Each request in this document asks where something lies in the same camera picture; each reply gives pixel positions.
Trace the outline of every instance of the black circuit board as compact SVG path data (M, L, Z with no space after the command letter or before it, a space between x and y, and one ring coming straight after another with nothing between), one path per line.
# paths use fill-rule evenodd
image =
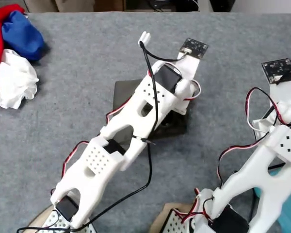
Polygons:
M189 49L191 51L190 56L202 59L208 47L208 45L202 42L188 38L180 48L180 52L185 53L187 52L186 49Z
M277 83L277 79L287 72L291 71L291 60L285 58L281 60L262 63L264 73L270 84ZM284 80L280 82L291 81L291 74L287 75Z

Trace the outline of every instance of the black cable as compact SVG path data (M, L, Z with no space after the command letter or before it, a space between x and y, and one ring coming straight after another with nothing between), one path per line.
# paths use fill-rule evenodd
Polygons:
M143 44L143 47L141 47L143 49L144 52L146 52L147 55L157 59L157 60L161 60L161 61L164 61L164 62L178 62L180 60L182 60L186 54L184 54L182 57L180 57L179 59L166 59L166 58L161 58L161 57L158 57L154 54L152 54L149 50L146 49L144 43L141 41L141 43Z
M56 222L54 222L52 225L49 225L49 226L47 226L47 227L44 227L44 228L50 228L50 227L52 227L52 226L54 226L58 221L59 221L59 213L58 213L58 211L57 210L52 210L52 212L56 212L56 214L57 214L57 220L56 220Z
M24 2L25 6L27 8L27 12L30 13L29 8L28 8L27 3L26 3L26 0L23 0L23 2Z
M278 81L276 81L275 83L276 83L276 84L279 84L280 82L283 82L283 81L287 78L287 76L288 76L289 74L291 74L291 70L288 71L288 72L286 72L286 73L284 73L284 74L280 77L280 79L279 79Z
M155 77L154 77L154 73L149 61L149 57L147 55L147 52L145 50L145 45L143 44L143 42L140 42L140 47L142 48L143 52L144 52L144 56L145 56L145 61L148 67L148 70L150 71L151 74L151 79L152 79L152 84L153 84L153 92L154 92L154 101L155 101L155 121L154 124L152 126L151 132L149 135L151 135L157 125L157 122L159 120L159 106L158 106L158 98L157 98L157 90L156 90L156 83L155 83ZM118 201L116 201L115 203L113 203L112 205L110 205L108 208L104 209L102 212L100 212L98 215L96 215L93 219L91 219L88 223L84 224L83 226L76 228L76 229L70 229L69 232L78 232L83 230L85 227L88 227L90 224L92 224L95 220L97 220L99 217L101 217L102 215L104 215L106 212L108 212L110 209L112 209L113 207L115 207L116 205L118 205L119 203L125 201L126 199L130 198L131 196L139 193L140 191L144 190L145 188L147 188L149 186L149 184L151 183L151 179L152 179L152 159L151 159L151 146L149 143L147 143L147 154L148 154L148 160L149 160L149 177L148 180L146 182L146 184L144 186L142 186L141 188L127 194L126 196L124 196L123 198L119 199ZM19 233L20 231L23 230L47 230L45 227L22 227L17 229L16 233ZM52 228L52 229L48 229L49 231L67 231L67 229L65 228Z

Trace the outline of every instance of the perforated panel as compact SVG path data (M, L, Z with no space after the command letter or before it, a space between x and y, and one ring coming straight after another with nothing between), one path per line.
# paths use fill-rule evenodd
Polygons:
M42 225L42 227L49 227L49 229L52 229L52 228L69 229L70 224L67 220L64 219L64 217L58 211L52 211L49 217L47 218L47 220L45 221L45 223ZM42 230L40 232L41 233L54 233L54 231L52 230ZM65 231L56 231L56 233L65 233ZM96 233L96 231L93 225L91 224L88 227L84 228L83 230L79 231L78 233Z
M114 170L114 168L123 160L123 156L119 152L109 154L97 138L93 138L86 147L82 158L84 158L87 166L96 174L103 174Z
M278 143L274 151L276 151L279 156L291 162L291 130L282 137L280 143Z
M176 215L174 210L171 210L169 219L161 233L186 233L185 224L181 224L181 218Z
M167 114L171 110L173 102L177 101L177 98L156 82L156 91L159 111L163 114ZM152 80L149 76L146 76L136 88L135 92L142 94L143 98L152 106L155 106L154 93Z

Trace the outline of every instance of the wooden base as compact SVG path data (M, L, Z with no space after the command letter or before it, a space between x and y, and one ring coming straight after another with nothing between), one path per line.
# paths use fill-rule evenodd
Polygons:
M29 224L29 227L42 227L48 216L54 209L54 206L46 208L44 211L38 214L38 216ZM36 230L25 230L23 233L35 233Z

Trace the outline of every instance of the white cable connector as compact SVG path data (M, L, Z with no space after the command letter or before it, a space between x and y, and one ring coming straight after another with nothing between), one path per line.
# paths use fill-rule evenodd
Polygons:
M151 34L144 31L138 40L138 46L140 47L140 41L142 41L144 45L147 46L147 44L150 42L150 39L151 39Z

